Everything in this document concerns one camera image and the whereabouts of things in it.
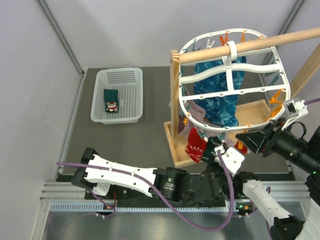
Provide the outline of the white clip hanger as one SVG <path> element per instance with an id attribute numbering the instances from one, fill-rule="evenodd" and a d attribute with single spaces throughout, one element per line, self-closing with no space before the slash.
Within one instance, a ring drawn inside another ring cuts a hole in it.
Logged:
<path id="1" fill-rule="evenodd" d="M 241 42 L 235 43 L 233 40 L 229 40 L 230 34 L 240 34 L 241 33 Z M 245 41 L 246 34 L 253 35 L 256 37 L 256 39 L 252 41 Z M 220 44 L 221 47 L 226 47 L 227 52 L 226 55 L 217 55 L 216 53 L 210 53 L 209 50 L 216 50 L 213 49 L 213 45 L 215 44 L 215 40 L 211 42 L 211 38 L 213 37 L 220 37 Z M 245 29 L 245 28 L 231 28 L 226 30 L 220 30 L 215 32 L 208 32 L 204 33 L 202 35 L 199 35 L 189 42 L 187 42 L 183 48 L 179 51 L 179 54 L 177 52 L 172 51 L 171 56 L 171 66 L 170 71 L 172 71 L 171 77 L 170 77 L 170 91 L 171 91 L 171 97 L 170 97 L 170 108 L 171 108 L 171 124 L 173 125 L 171 127 L 170 133 L 173 134 L 173 138 L 178 137 L 178 119 L 180 118 L 180 115 L 184 114 L 185 118 L 188 121 L 192 122 L 194 125 L 202 128 L 203 130 L 211 131 L 211 132 L 217 132 L 217 133 L 234 133 L 234 132 L 240 132 L 245 130 L 251 130 L 251 129 L 258 129 L 261 127 L 264 127 L 270 122 L 271 120 L 277 120 L 285 111 L 285 107 L 283 106 L 283 102 L 290 100 L 291 98 L 291 87 L 290 83 L 288 81 L 288 78 L 286 76 L 284 66 L 281 62 L 281 59 L 279 57 L 278 51 L 276 49 L 276 46 L 284 44 L 281 43 L 260 43 L 259 46 L 249 46 L 248 44 L 254 44 L 258 40 L 264 40 L 268 38 L 266 35 L 252 30 L 252 29 Z M 201 50 L 201 47 L 196 51 L 194 46 L 197 41 L 207 39 L 206 48 Z M 245 44 L 245 48 L 239 48 L 239 44 Z M 192 45 L 192 51 L 189 53 L 192 55 L 192 57 L 187 57 L 184 55 L 188 54 L 188 48 Z M 250 64 L 250 63 L 232 63 L 232 61 L 235 61 L 238 57 L 247 57 L 251 55 L 257 55 L 257 54 L 264 54 L 264 53 L 271 53 L 275 57 L 275 63 L 267 64 L 267 65 L 256 65 L 256 64 Z M 211 69 L 208 69 L 204 72 L 201 72 L 199 74 L 194 74 L 191 76 L 182 76 L 181 72 L 181 66 L 186 64 L 199 64 L 204 62 L 211 62 L 211 61 L 217 61 L 222 60 L 223 64 L 220 66 L 213 67 Z M 278 73 L 278 76 L 282 79 L 283 84 L 279 85 L 268 85 L 268 86 L 259 86 L 259 87 L 249 87 L 249 88 L 243 88 L 243 89 L 234 89 L 233 84 L 233 71 L 243 71 L 248 73 L 256 73 L 256 74 L 268 74 L 268 73 Z M 219 73 L 226 73 L 226 82 L 227 82 L 227 91 L 219 91 L 219 92 L 210 92 L 210 93 L 201 93 L 201 94 L 194 94 L 194 95 L 186 95 L 186 84 L 194 84 L 196 82 L 202 81 L 210 76 L 217 75 Z M 196 119 L 192 117 L 192 115 L 189 113 L 188 109 L 185 107 L 185 103 L 188 101 L 194 101 L 194 100 L 205 100 L 206 98 L 214 98 L 214 97 L 226 97 L 230 95 L 246 95 L 246 94 L 253 94 L 253 93 L 267 93 L 267 92 L 277 91 L 273 98 L 270 99 L 270 104 L 280 104 L 276 110 L 272 111 L 272 113 L 269 113 L 266 120 L 259 122 L 259 123 L 247 123 L 243 125 L 238 125 L 235 127 L 231 126 L 210 126 L 205 123 L 200 123 Z M 278 101 L 277 96 L 280 96 L 282 93 L 284 93 L 284 100 Z"/>

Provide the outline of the green reindeer sock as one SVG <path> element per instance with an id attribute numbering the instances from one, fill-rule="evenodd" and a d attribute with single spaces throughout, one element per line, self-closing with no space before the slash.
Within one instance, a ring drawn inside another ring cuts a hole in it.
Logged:
<path id="1" fill-rule="evenodd" d="M 103 100 L 107 113 L 117 113 L 119 111 L 119 91 L 117 89 L 104 89 Z"/>

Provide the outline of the red patterned sock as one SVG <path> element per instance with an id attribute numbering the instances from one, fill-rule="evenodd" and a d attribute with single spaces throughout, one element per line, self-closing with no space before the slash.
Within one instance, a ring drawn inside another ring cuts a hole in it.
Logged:
<path id="1" fill-rule="evenodd" d="M 202 160 L 203 153 L 206 150 L 208 138 L 206 131 L 198 131 L 192 128 L 187 138 L 187 145 L 185 148 L 186 154 L 195 162 L 199 163 Z"/>
<path id="2" fill-rule="evenodd" d="M 236 142 L 234 147 L 244 155 L 248 153 L 248 148 L 239 140 Z"/>

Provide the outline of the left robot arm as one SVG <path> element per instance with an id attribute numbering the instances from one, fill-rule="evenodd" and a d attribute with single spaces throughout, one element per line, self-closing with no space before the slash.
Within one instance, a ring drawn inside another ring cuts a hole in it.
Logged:
<path id="1" fill-rule="evenodd" d="M 225 207 L 230 199 L 227 177 L 221 167 L 201 173 L 167 167 L 141 168 L 102 158 L 86 148 L 71 183 L 105 199 L 114 197 L 120 207 L 165 207 L 162 194 L 174 207 Z"/>

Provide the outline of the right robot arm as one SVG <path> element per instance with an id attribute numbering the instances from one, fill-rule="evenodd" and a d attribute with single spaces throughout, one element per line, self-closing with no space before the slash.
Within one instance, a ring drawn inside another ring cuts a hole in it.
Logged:
<path id="1" fill-rule="evenodd" d="M 236 175 L 233 192 L 239 198 L 249 198 L 263 215 L 269 235 L 273 240 L 318 240 L 320 238 L 320 130 L 317 128 L 309 141 L 297 137 L 291 127 L 285 127 L 285 119 L 273 120 L 261 129 L 236 134 L 245 147 L 254 154 L 268 157 L 279 155 L 287 162 L 305 171 L 305 182 L 296 181 L 293 173 L 275 177 L 265 186 L 252 172 Z M 298 201 L 308 199 L 308 213 L 304 221 L 285 210 L 279 200 Z"/>

